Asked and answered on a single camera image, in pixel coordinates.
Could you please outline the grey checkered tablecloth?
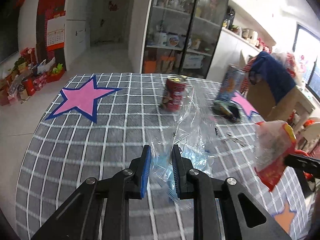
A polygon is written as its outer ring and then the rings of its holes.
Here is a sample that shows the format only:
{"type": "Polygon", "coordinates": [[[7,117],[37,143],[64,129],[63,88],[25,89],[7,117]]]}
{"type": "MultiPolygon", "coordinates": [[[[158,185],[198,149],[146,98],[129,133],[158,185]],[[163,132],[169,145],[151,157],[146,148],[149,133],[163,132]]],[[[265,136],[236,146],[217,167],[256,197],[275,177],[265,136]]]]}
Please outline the grey checkered tablecloth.
{"type": "MultiPolygon", "coordinates": [[[[159,108],[166,77],[161,74],[97,74],[100,87],[119,91],[98,102],[97,122],[76,111],[50,119],[63,101],[57,95],[44,112],[26,150],[16,189],[16,225],[21,239],[30,239],[88,177],[106,179],[139,157],[148,135],[162,135],[176,119],[159,108]]],[[[290,237],[306,229],[308,212],[294,169],[287,168],[273,191],[253,169],[255,125],[261,116],[242,115],[238,124],[214,116],[218,135],[212,165],[214,176],[238,179],[272,215],[289,206],[290,237]]]]}

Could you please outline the red snack wrapper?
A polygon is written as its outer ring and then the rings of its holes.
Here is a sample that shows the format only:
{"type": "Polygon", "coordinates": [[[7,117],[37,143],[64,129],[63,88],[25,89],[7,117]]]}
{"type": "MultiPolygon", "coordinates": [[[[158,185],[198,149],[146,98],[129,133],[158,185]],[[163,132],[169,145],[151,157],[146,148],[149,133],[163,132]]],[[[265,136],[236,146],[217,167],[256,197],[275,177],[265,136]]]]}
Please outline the red snack wrapper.
{"type": "Polygon", "coordinates": [[[295,151],[296,136],[283,120],[256,123],[254,171],[271,192],[279,183],[286,165],[284,159],[295,151]]]}

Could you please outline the red wall calendar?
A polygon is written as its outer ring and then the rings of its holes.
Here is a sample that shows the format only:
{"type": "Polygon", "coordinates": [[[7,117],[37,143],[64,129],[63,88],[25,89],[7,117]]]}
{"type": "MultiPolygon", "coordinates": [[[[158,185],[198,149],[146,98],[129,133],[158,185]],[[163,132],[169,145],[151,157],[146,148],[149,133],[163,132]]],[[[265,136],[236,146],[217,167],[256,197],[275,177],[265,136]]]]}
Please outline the red wall calendar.
{"type": "Polygon", "coordinates": [[[65,44],[66,12],[62,11],[47,21],[46,48],[53,51],[64,47],[65,44]]]}

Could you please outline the blue cloth on chair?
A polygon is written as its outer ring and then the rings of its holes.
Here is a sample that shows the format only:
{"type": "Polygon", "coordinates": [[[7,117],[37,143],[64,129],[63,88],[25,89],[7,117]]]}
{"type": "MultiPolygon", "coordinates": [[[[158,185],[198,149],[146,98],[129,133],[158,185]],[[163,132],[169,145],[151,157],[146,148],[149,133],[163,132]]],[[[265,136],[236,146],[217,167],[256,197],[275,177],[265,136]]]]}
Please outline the blue cloth on chair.
{"type": "Polygon", "coordinates": [[[265,51],[257,55],[249,70],[248,78],[252,85],[265,81],[276,104],[296,86],[294,79],[281,62],[265,51]]]}

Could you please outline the red soda can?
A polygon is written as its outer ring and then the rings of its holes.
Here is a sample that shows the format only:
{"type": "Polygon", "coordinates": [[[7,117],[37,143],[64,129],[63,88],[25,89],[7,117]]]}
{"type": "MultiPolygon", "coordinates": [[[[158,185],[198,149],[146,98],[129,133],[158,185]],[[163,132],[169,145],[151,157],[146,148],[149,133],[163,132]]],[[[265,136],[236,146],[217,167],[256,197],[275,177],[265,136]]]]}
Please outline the red soda can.
{"type": "Polygon", "coordinates": [[[161,107],[170,112],[178,111],[186,85],[186,76],[177,74],[169,75],[165,83],[161,107]]]}

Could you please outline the pile of red gift boxes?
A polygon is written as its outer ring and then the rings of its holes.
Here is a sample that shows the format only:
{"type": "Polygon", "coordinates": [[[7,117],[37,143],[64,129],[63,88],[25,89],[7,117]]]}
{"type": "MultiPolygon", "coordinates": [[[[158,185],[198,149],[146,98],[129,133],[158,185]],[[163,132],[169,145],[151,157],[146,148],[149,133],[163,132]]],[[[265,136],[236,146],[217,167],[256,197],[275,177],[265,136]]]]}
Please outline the pile of red gift boxes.
{"type": "Polygon", "coordinates": [[[38,62],[35,49],[25,48],[14,62],[1,64],[1,106],[28,100],[47,83],[60,80],[65,71],[55,57],[38,62]]]}

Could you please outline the clear plastic bag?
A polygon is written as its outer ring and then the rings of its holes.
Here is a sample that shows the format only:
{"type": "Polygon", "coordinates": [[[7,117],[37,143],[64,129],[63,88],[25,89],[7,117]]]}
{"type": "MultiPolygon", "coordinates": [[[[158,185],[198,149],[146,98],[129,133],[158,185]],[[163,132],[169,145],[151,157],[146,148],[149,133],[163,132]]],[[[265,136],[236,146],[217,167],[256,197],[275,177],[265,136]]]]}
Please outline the clear plastic bag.
{"type": "Polygon", "coordinates": [[[178,199],[171,150],[177,145],[181,156],[190,159],[194,168],[213,176],[219,136],[208,95],[200,85],[191,86],[173,123],[162,129],[160,135],[148,135],[152,154],[151,178],[167,193],[171,201],[187,209],[191,209],[193,204],[189,200],[182,204],[178,199]]]}

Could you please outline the window with black frame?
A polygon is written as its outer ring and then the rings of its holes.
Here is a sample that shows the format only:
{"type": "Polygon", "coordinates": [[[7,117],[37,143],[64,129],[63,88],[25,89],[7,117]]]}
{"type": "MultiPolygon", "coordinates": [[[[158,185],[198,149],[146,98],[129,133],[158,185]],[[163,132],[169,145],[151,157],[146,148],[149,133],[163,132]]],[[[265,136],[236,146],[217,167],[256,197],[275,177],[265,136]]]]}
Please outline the window with black frame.
{"type": "Polygon", "coordinates": [[[297,24],[292,49],[303,84],[319,101],[319,36],[297,24]]]}

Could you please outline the tall blue white can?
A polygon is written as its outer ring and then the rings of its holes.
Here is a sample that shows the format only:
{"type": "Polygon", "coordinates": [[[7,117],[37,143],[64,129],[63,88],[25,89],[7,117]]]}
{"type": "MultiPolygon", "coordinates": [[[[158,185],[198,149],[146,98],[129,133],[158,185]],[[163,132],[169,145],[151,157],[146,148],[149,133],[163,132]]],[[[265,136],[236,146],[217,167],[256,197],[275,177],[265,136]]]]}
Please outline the tall blue white can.
{"type": "Polygon", "coordinates": [[[240,88],[245,72],[238,67],[229,64],[223,77],[216,100],[228,102],[234,93],[240,88]]]}

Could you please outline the dark blue green packet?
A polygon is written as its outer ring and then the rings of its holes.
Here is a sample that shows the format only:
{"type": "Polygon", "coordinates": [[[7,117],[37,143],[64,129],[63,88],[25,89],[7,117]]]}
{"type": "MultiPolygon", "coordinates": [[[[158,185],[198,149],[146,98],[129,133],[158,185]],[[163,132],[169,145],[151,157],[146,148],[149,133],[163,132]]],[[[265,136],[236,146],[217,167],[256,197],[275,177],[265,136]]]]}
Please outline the dark blue green packet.
{"type": "Polygon", "coordinates": [[[241,120],[239,109],[237,105],[232,102],[215,100],[212,105],[212,111],[233,123],[241,120]]]}

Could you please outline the glass display cabinet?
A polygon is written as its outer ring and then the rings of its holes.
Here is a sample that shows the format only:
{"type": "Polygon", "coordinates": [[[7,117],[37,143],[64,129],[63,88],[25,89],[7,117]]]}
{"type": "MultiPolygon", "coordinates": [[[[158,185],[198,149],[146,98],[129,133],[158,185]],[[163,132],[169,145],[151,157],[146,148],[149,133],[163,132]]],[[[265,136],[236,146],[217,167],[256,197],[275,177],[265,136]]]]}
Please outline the glass display cabinet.
{"type": "Polygon", "coordinates": [[[142,72],[206,78],[228,0],[152,0],[142,72]]]}

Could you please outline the black television screen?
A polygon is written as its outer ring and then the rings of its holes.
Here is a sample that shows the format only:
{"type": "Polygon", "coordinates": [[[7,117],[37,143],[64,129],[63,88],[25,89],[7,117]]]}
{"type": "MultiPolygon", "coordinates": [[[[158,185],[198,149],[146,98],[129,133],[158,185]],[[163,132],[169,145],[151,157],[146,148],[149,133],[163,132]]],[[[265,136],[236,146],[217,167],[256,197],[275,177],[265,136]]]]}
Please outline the black television screen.
{"type": "Polygon", "coordinates": [[[1,62],[18,51],[18,0],[1,1],[1,62]]]}

